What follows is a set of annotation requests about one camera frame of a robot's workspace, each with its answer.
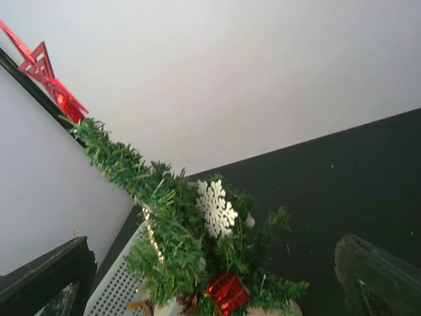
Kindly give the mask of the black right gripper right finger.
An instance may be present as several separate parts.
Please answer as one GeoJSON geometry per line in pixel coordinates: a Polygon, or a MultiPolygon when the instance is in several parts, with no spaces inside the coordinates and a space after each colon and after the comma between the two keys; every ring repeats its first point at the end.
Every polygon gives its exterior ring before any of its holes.
{"type": "Polygon", "coordinates": [[[420,269],[356,235],[337,243],[335,274],[349,315],[420,314],[420,269]]]}

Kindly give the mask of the white snowflake ornament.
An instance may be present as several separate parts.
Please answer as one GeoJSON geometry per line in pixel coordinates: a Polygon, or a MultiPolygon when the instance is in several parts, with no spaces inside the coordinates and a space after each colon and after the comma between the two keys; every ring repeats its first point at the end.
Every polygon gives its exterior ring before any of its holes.
{"type": "Polygon", "coordinates": [[[196,208],[201,212],[205,228],[210,237],[215,239],[229,236],[233,232],[238,212],[230,201],[226,200],[226,191],[222,181],[198,181],[196,208]]]}

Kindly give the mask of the gold merry christmas sign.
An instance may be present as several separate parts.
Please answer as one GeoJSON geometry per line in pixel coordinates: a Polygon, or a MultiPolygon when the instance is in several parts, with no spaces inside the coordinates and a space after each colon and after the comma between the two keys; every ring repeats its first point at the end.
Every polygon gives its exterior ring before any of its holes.
{"type": "Polygon", "coordinates": [[[147,231],[148,231],[148,236],[149,236],[149,240],[150,243],[157,255],[157,258],[159,260],[160,263],[164,262],[164,255],[162,254],[162,251],[160,250],[156,240],[155,240],[155,231],[153,228],[153,223],[152,223],[152,218],[151,218],[151,210],[150,208],[146,205],[143,204],[141,206],[141,210],[143,213],[143,216],[145,218],[145,221],[147,222],[147,231]]]}

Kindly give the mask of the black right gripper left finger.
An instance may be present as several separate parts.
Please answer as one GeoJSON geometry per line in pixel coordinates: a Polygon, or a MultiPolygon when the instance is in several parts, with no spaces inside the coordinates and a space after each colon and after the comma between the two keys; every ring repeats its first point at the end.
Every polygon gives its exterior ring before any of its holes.
{"type": "Polygon", "coordinates": [[[1,314],[35,315],[68,285],[76,286],[69,315],[83,315],[97,271],[87,237],[63,245],[1,277],[1,314]]]}

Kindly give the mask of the white perforated plastic basket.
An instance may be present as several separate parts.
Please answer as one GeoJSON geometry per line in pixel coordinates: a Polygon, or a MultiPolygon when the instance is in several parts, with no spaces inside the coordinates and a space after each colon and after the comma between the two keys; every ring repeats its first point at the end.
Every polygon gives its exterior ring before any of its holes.
{"type": "Polygon", "coordinates": [[[146,227],[146,223],[141,223],[124,246],[87,301],[84,315],[142,316],[149,314],[145,307],[127,308],[129,303],[135,303],[149,298],[149,295],[143,289],[145,280],[132,276],[126,267],[126,257],[146,227]]]}

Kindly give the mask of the red gift box ornament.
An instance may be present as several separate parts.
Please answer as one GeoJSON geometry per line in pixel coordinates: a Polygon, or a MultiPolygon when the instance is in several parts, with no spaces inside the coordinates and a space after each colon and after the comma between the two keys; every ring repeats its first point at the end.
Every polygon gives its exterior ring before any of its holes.
{"type": "Polygon", "coordinates": [[[210,279],[205,295],[213,300],[214,315],[229,315],[249,300],[249,293],[240,279],[229,270],[210,279]]]}

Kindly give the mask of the small green christmas tree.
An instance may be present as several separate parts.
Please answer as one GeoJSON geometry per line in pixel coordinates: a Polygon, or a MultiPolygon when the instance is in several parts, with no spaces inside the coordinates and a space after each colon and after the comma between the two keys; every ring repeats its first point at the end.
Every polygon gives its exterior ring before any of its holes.
{"type": "Polygon", "coordinates": [[[168,307],[184,292],[198,292],[193,315],[214,315],[213,300],[205,295],[207,282],[222,271],[232,271],[249,293],[247,303],[229,315],[297,315],[295,303],[308,288],[304,281],[284,280],[268,271],[269,245],[278,228],[287,228],[290,216],[280,207],[270,212],[262,224],[252,217],[253,197],[238,192],[221,175],[204,180],[222,181],[226,200],[238,217],[233,232],[217,239],[210,237],[201,212],[196,208],[198,181],[176,174],[160,161],[147,163],[130,145],[115,142],[105,125],[92,118],[71,123],[70,133],[81,141],[90,159],[103,176],[128,193],[136,206],[151,210],[155,240],[164,255],[160,263],[150,243],[147,227],[131,247],[126,262],[135,277],[145,279],[145,289],[157,307],[168,307]]]}

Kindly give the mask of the brown pine cone ornament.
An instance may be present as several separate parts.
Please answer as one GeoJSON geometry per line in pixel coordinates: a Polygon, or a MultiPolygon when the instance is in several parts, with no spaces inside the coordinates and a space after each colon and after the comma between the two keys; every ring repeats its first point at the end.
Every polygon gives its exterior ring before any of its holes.
{"type": "Polygon", "coordinates": [[[180,306],[180,315],[193,315],[197,311],[197,304],[200,295],[198,292],[184,292],[176,297],[176,301],[180,306]]]}

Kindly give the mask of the red star ornament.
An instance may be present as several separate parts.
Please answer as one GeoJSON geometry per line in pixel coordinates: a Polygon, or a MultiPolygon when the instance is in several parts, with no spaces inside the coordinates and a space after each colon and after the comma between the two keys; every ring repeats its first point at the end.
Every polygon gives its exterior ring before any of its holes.
{"type": "Polygon", "coordinates": [[[3,21],[1,28],[24,59],[18,70],[39,82],[73,123],[83,120],[89,111],[55,76],[45,42],[31,50],[3,21]]]}

